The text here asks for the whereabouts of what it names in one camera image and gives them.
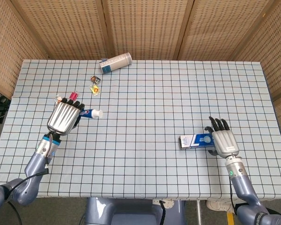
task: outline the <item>grid tablecloth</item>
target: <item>grid tablecloth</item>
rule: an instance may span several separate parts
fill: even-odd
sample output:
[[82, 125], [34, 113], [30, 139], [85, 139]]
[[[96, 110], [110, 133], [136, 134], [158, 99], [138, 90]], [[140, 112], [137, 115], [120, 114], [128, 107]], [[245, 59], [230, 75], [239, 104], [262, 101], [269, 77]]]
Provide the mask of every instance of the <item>grid tablecloth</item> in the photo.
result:
[[39, 196], [228, 202], [225, 159], [178, 144], [206, 132], [212, 115], [229, 123], [258, 197], [281, 198], [281, 134], [258, 62], [135, 60], [102, 75], [98, 60], [24, 60], [0, 138], [0, 184], [25, 178], [54, 97], [75, 90], [104, 117], [82, 118], [62, 137]]

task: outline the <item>tube cap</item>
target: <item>tube cap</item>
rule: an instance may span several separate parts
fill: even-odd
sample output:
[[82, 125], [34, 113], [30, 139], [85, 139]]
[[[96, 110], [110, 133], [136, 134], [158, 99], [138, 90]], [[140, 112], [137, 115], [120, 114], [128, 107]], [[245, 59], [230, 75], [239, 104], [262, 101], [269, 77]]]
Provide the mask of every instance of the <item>tube cap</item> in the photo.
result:
[[96, 110], [96, 109], [93, 109], [92, 110], [92, 118], [102, 118], [103, 117], [103, 111], [102, 110]]

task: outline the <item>metallic robotic hand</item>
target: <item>metallic robotic hand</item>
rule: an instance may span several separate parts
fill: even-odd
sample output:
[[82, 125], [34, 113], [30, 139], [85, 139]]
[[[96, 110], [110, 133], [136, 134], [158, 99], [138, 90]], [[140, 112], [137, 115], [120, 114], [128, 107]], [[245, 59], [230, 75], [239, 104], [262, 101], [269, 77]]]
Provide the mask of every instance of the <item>metallic robotic hand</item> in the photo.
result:
[[237, 209], [237, 217], [244, 225], [281, 225], [281, 215], [269, 215], [267, 209], [261, 204], [252, 183], [244, 168], [242, 159], [238, 157], [239, 148], [234, 134], [229, 129], [227, 122], [222, 119], [209, 117], [212, 127], [205, 127], [212, 135], [215, 152], [226, 159], [225, 166], [237, 196], [248, 203]]
[[67, 135], [80, 121], [84, 104], [63, 98], [50, 116], [45, 134], [25, 168], [26, 179], [15, 179], [0, 186], [0, 206], [13, 199], [22, 205], [32, 203], [37, 197], [42, 176], [49, 173], [48, 164], [60, 145], [60, 136]]

